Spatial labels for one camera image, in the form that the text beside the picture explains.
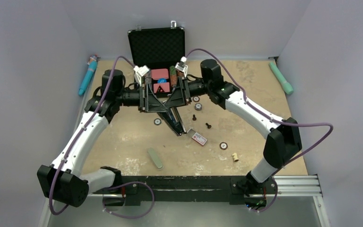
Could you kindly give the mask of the black stapler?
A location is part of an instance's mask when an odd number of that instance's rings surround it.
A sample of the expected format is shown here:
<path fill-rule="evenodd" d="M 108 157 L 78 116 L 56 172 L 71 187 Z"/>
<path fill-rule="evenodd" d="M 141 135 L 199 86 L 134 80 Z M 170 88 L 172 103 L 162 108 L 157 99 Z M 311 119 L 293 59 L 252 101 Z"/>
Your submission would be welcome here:
<path fill-rule="evenodd" d="M 180 113 L 176 107 L 168 109 L 167 112 L 158 113 L 158 116 L 166 123 L 176 136 L 181 136 L 187 133 Z"/>

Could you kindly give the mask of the red white staple box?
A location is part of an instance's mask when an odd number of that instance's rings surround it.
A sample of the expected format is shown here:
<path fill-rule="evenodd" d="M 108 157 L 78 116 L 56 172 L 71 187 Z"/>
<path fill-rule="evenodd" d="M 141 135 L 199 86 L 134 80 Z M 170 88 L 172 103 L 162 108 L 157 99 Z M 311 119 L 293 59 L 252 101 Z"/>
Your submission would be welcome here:
<path fill-rule="evenodd" d="M 187 130 L 187 136 L 201 146 L 204 146 L 207 143 L 207 139 L 193 128 Z"/>

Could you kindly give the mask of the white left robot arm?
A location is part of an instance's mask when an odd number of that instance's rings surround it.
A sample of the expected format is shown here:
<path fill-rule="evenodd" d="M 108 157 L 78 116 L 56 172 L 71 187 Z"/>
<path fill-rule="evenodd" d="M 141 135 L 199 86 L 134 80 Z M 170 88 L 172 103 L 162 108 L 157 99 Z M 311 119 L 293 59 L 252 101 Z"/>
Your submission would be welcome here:
<path fill-rule="evenodd" d="M 139 85 L 135 89 L 125 86 L 125 77 L 120 70 L 111 70 L 103 76 L 103 84 L 97 88 L 87 101 L 81 121 L 65 148 L 51 162 L 42 165 L 37 171 L 44 196 L 49 201 L 49 208 L 55 215 L 54 202 L 61 202 L 65 207 L 79 207 L 87 195 L 99 190 L 109 193 L 125 193 L 121 171 L 103 166 L 97 171 L 83 175 L 82 168 L 101 133 L 109 126 L 113 117 L 122 106 L 136 106 L 139 111 L 148 110 L 148 94 L 152 88 Z"/>

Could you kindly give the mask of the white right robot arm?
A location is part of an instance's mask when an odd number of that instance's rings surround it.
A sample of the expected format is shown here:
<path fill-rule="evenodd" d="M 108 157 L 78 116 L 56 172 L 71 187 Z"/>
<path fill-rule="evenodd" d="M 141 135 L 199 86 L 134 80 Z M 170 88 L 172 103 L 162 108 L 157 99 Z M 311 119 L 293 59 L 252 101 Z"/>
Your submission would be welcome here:
<path fill-rule="evenodd" d="M 247 174 L 246 180 L 251 192 L 259 192 L 264 188 L 265 181 L 302 149 L 297 121 L 272 114 L 250 100 L 235 82 L 226 82 L 221 72 L 222 64 L 216 60 L 202 61 L 201 77 L 188 82 L 186 60 L 182 57 L 175 65 L 183 94 L 208 95 L 214 104 L 241 117 L 265 138 L 263 158 Z"/>

